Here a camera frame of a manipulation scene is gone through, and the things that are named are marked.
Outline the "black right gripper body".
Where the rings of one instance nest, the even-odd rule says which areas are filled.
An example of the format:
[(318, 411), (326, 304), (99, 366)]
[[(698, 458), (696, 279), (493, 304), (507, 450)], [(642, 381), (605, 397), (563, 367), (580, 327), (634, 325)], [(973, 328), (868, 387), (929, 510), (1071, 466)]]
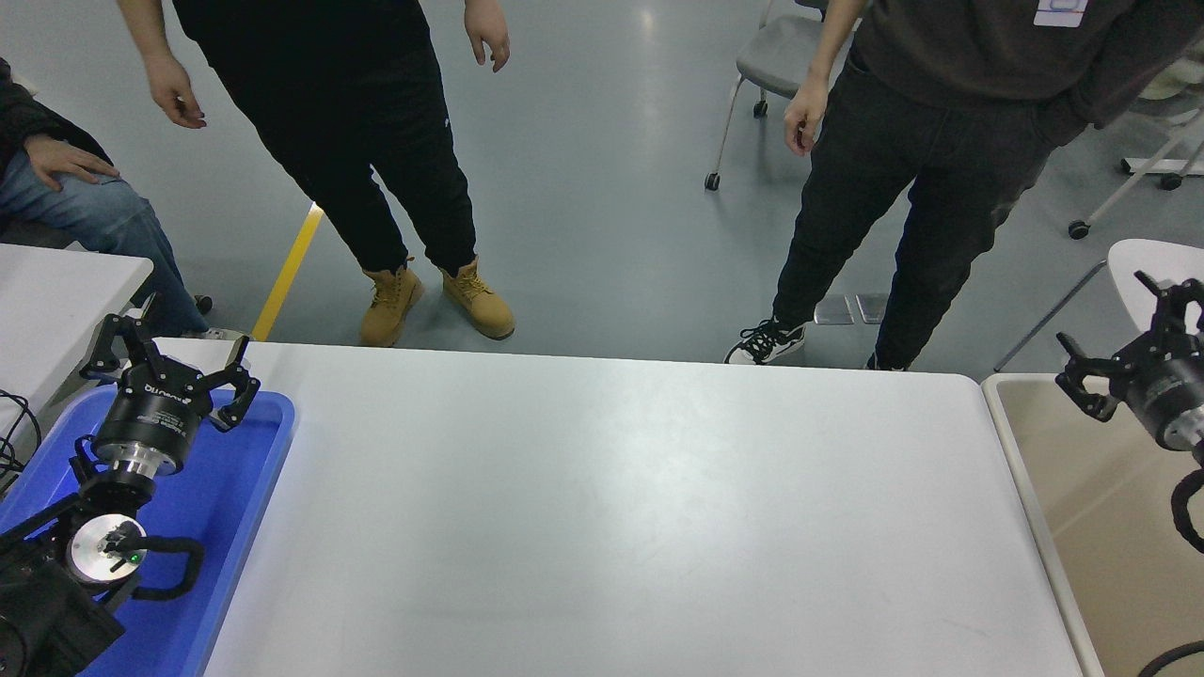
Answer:
[(1119, 398), (1158, 443), (1200, 443), (1203, 377), (1200, 358), (1162, 358), (1144, 351), (1138, 338), (1119, 352), (1131, 372)]

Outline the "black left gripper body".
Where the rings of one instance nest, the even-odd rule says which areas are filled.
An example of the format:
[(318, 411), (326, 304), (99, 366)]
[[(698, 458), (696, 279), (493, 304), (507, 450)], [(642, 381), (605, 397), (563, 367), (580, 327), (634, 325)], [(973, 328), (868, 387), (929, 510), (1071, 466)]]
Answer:
[(116, 463), (120, 447), (138, 445), (159, 451), (173, 464), (184, 464), (197, 440), (199, 420), (206, 416), (197, 404), (208, 404), (197, 390), (189, 392), (201, 372), (181, 363), (167, 363), (166, 379), (158, 382), (148, 364), (130, 365), (117, 381), (116, 401), (95, 432), (93, 454)]

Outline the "seated person's hand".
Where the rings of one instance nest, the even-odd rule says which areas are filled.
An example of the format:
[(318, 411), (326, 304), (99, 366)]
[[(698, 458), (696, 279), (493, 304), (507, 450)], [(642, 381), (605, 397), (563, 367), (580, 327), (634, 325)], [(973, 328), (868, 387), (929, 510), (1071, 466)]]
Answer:
[(119, 179), (120, 173), (102, 158), (73, 145), (52, 139), (48, 134), (33, 134), (23, 141), (26, 160), (33, 172), (53, 192), (61, 192), (60, 176), (98, 184), (99, 177)]

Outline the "person's right hand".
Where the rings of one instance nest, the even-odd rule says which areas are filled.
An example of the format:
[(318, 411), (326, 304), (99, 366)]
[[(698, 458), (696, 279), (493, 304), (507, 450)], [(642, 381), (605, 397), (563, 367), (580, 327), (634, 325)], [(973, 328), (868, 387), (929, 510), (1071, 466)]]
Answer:
[(808, 73), (801, 82), (784, 116), (785, 142), (797, 157), (805, 157), (816, 145), (818, 126), (830, 107), (830, 76)]
[(199, 130), (207, 126), (199, 107), (189, 73), (171, 52), (142, 55), (150, 98), (177, 126)]

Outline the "person's left hand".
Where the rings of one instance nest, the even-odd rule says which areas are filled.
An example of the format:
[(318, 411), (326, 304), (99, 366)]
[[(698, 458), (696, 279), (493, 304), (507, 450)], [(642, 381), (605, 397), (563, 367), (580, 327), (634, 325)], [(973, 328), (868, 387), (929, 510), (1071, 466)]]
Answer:
[(465, 1), (464, 28), (477, 64), (489, 66), (492, 72), (502, 70), (509, 60), (512, 48), (506, 14), (500, 2)]

